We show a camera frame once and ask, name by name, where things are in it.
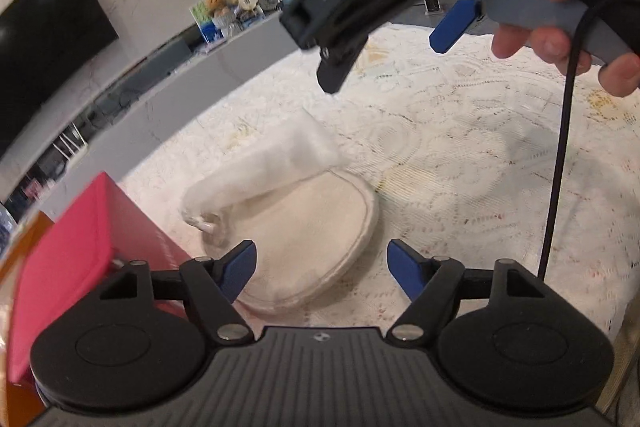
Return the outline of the black television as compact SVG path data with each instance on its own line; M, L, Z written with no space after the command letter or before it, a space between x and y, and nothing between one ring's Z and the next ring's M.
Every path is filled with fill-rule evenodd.
M1 13L1 150L75 72L118 39L98 0L13 0Z

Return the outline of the white lace blanket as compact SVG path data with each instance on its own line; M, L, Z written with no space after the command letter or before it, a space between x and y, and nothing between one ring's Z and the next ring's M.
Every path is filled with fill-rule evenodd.
M563 77L529 50L497 60L486 37L465 37L445 55L427 49L427 37L423 27L384 27L333 96L318 87L314 57L292 53L178 131L122 188L199 254L200 236L180 217L183 192L304 108L378 193L381 218L352 269L280 324L390 326L407 302L386 268L391 239L470 268L509 257L535 270ZM639 99L613 98L596 72L576 81L546 281L608 335L639 288Z

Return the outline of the plush toys gift set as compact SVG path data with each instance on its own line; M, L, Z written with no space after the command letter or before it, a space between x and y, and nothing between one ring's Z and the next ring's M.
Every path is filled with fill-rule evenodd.
M200 0L190 14L206 43L239 35L265 18L259 0Z

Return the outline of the red box lid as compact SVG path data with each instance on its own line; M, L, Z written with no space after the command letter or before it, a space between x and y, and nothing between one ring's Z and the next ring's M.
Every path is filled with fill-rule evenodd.
M29 253L11 317L8 380L24 381L37 336L98 285L114 260L175 270L190 256L102 172Z

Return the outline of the white wifi router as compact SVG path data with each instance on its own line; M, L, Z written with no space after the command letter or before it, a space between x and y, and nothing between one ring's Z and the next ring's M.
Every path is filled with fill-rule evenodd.
M78 160L88 150L88 142L74 122L54 139L52 146L66 162Z

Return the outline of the round cream cushion pad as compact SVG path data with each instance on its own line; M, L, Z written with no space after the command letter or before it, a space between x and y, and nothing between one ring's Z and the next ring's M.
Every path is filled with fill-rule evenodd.
M363 253L378 223L378 200L356 174L330 170L207 213L203 249L219 258L249 239L256 270L239 295L260 315L292 312L330 288Z

